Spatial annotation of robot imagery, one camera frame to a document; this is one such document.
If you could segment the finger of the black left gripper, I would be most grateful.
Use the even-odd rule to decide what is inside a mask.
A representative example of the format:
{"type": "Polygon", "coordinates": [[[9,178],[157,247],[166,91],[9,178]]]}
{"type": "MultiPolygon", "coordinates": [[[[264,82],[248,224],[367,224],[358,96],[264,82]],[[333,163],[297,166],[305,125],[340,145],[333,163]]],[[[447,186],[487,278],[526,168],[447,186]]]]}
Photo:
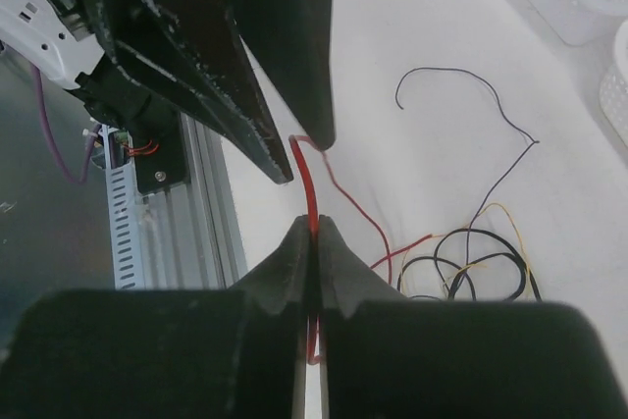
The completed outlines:
{"type": "Polygon", "coordinates": [[[225,0],[84,0],[131,83],[226,138],[275,183],[293,175],[225,0]]]}
{"type": "Polygon", "coordinates": [[[330,72],[333,0],[228,0],[239,34],[305,133],[336,140],[330,72]]]}

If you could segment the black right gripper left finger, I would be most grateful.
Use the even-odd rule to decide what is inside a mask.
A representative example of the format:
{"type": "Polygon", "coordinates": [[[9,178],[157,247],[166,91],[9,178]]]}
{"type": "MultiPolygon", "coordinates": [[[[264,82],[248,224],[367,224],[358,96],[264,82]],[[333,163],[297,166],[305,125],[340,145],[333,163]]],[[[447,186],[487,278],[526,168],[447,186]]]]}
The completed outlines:
{"type": "Polygon", "coordinates": [[[300,418],[310,231],[226,289],[69,290],[23,315],[5,418],[300,418]]]}

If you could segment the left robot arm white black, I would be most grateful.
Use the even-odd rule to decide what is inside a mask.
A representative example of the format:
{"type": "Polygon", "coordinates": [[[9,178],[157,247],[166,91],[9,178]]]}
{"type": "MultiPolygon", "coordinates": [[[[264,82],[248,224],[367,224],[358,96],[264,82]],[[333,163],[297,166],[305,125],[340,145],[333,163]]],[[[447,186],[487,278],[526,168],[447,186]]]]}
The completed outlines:
{"type": "Polygon", "coordinates": [[[336,139],[333,0],[1,0],[1,41],[125,131],[138,186],[187,178],[182,116],[275,183],[292,171],[256,71],[314,143],[336,139]]]}

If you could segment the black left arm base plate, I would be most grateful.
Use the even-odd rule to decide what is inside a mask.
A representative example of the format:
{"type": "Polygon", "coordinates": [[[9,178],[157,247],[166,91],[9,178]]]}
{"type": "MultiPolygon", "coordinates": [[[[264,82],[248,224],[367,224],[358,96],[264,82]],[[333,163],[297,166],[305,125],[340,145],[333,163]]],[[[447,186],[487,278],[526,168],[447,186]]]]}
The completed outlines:
{"type": "Polygon", "coordinates": [[[180,113],[169,113],[158,119],[136,118],[129,123],[128,131],[140,194],[155,193],[188,181],[180,113]]]}

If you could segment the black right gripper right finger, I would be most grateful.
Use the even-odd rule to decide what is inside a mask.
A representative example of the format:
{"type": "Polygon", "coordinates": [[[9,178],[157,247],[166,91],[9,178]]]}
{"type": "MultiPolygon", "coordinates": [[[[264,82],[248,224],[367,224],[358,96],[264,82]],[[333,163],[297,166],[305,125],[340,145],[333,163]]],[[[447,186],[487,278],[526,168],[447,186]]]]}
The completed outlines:
{"type": "Polygon", "coordinates": [[[328,418],[623,418],[602,342],[564,304],[411,300],[318,231],[328,418]]]}

